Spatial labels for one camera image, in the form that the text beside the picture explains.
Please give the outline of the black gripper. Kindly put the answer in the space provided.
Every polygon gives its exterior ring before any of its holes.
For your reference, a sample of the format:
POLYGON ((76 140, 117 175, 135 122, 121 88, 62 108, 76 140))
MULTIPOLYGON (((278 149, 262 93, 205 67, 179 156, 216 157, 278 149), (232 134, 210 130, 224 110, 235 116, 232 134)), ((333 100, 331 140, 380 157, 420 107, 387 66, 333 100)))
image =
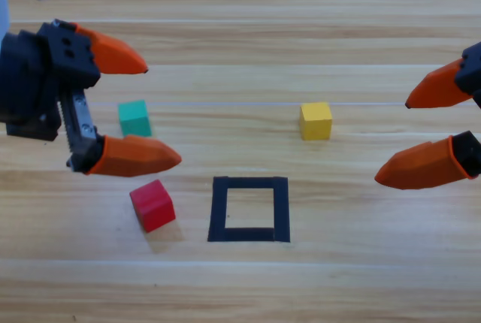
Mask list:
MULTIPOLYGON (((428 73, 405 102, 408 109, 451 107, 471 98, 480 107, 480 43, 457 59, 428 73)), ((434 188, 480 175, 480 141, 471 131, 450 135, 395 153, 375 181, 400 189, 434 188)))
POLYGON ((86 173, 104 151, 86 89, 101 73, 147 72, 144 58, 127 43, 78 23, 54 20, 36 33, 6 33, 1 44, 1 121, 10 136, 45 141, 55 140, 65 127, 71 152, 67 166, 86 173))

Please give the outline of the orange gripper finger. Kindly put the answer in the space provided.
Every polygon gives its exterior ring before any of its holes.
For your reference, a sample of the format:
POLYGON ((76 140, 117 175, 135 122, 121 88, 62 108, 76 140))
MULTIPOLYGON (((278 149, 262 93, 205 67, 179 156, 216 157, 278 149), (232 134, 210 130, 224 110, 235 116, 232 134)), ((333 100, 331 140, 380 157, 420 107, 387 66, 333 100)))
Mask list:
POLYGON ((104 136, 101 157, 86 174, 138 177, 170 170, 181 162, 181 156, 160 140, 104 136))

